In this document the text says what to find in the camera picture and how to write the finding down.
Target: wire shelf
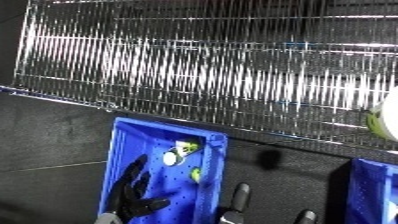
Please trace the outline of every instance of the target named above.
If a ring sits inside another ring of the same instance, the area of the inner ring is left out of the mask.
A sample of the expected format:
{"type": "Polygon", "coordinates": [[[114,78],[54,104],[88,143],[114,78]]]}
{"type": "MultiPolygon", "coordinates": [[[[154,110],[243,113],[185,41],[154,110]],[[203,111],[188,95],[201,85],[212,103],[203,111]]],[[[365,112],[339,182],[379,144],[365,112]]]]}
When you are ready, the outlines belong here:
{"type": "Polygon", "coordinates": [[[386,0],[32,0],[13,87],[396,150],[365,115],[398,85],[397,21],[386,0]]]}

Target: blue bin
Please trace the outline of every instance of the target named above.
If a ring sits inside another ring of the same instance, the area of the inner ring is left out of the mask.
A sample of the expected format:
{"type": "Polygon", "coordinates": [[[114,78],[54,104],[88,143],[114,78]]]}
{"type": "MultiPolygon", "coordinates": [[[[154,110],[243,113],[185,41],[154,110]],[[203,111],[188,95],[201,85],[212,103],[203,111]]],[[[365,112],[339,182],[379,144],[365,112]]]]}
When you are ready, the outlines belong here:
{"type": "Polygon", "coordinates": [[[125,168],[140,155],[148,155],[144,171],[151,173],[146,198],[168,197],[171,205],[156,213],[133,219],[130,224],[213,224],[218,206],[224,160],[225,134],[129,118],[117,118],[102,190],[99,213],[108,192],[125,168]],[[181,139],[195,138],[202,149],[176,166],[166,166],[163,155],[181,139]],[[201,169],[200,182],[191,177],[201,169]]]}
{"type": "Polygon", "coordinates": [[[395,224],[397,197],[398,166],[353,160],[346,224],[395,224]]]}

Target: white object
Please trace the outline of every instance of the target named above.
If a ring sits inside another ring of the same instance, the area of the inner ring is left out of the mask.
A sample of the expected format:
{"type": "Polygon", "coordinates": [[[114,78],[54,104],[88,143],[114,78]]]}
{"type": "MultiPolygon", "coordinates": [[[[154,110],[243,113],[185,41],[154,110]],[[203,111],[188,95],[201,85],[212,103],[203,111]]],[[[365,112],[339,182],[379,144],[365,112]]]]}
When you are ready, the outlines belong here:
{"type": "Polygon", "coordinates": [[[378,114],[379,129],[384,136],[398,141],[398,87],[393,88],[386,99],[370,111],[378,114]]]}
{"type": "Polygon", "coordinates": [[[169,151],[163,155],[163,162],[166,166],[175,166],[182,162],[182,158],[176,152],[169,151]]]}

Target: dark floor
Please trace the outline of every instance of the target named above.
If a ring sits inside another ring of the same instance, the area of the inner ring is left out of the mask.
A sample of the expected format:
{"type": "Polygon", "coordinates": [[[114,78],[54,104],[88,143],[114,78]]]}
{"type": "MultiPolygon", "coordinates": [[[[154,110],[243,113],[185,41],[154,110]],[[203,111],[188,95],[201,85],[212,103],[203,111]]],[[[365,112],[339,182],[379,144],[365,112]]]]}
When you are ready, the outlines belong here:
{"type": "MultiPolygon", "coordinates": [[[[25,7],[0,0],[0,84],[11,82],[25,7]]],[[[93,223],[112,121],[124,115],[6,94],[0,105],[0,223],[93,223]]],[[[353,153],[339,154],[231,139],[221,206],[244,181],[254,191],[247,224],[290,224],[306,208],[343,223],[353,153]]]]}

